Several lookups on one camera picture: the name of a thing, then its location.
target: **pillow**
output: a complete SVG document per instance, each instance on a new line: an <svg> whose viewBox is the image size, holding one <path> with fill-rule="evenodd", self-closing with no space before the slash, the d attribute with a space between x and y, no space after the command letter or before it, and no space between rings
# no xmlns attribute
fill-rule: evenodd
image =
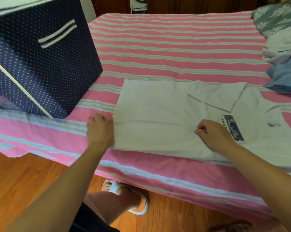
<svg viewBox="0 0 291 232"><path fill-rule="evenodd" d="M252 18L258 31L265 37L291 27L291 3L274 4L257 8Z"/></svg>

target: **bedsheet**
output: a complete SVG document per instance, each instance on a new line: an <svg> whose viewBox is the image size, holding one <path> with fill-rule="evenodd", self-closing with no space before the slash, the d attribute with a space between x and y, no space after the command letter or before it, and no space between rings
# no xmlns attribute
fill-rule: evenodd
<svg viewBox="0 0 291 232"><path fill-rule="evenodd" d="M88 117L112 116L124 79L245 81L280 103L291 127L291 94L262 87L271 80L265 73L271 65L261 60L266 39L250 15L100 16L89 29L102 75L66 119L0 109L0 151L9 157L31 152L71 165L87 146ZM95 173L252 222L274 216L230 163L108 150Z"/></svg>

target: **slipper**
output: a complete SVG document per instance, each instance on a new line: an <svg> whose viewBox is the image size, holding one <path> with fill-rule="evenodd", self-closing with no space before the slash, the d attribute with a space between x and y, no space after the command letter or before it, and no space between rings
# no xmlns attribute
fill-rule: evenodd
<svg viewBox="0 0 291 232"><path fill-rule="evenodd" d="M103 191L106 191L105 189L105 183L106 183L106 180L105 182L103 183ZM125 185L125 184L122 184L120 182L117 182L117 181L113 181L111 183L111 187L110 187L110 192L116 194L117 193L117 190L120 188L120 187L126 187L128 188L129 190L135 192L136 194L139 194L141 196L141 201L140 201L140 205L139 205L139 208L136 208L136 209L130 209L128 210L129 212L135 214L135 215L143 215L146 213L146 211L148 210L148 207L149 207L149 201L148 199L142 194L140 193L139 191L136 191L134 189L132 189L131 187L129 187L129 185Z"/></svg>

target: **bedroom floor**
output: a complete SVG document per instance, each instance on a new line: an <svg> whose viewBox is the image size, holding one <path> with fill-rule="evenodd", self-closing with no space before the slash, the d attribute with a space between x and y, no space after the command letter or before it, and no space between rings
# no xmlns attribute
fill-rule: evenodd
<svg viewBox="0 0 291 232"><path fill-rule="evenodd" d="M0 153L0 231L4 231L66 168L33 154L8 158ZM104 180L94 175L89 191L101 191ZM112 226L121 232L204 232L241 221L224 213L150 192L149 210L145 215L135 216L127 212Z"/></svg>

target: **mattress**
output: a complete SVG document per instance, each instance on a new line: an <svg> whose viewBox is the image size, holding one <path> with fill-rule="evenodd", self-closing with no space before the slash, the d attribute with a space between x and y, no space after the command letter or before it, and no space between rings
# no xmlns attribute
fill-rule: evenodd
<svg viewBox="0 0 291 232"><path fill-rule="evenodd" d="M88 117L112 116L124 79L247 82L280 104L291 127L291 94L262 87L271 80L265 73L271 65L261 60L266 39L250 15L100 16L89 29L102 75L65 119L0 109L0 151L9 157L31 152L71 165L87 147ZM252 222L274 216L230 163L108 150L95 174Z"/></svg>

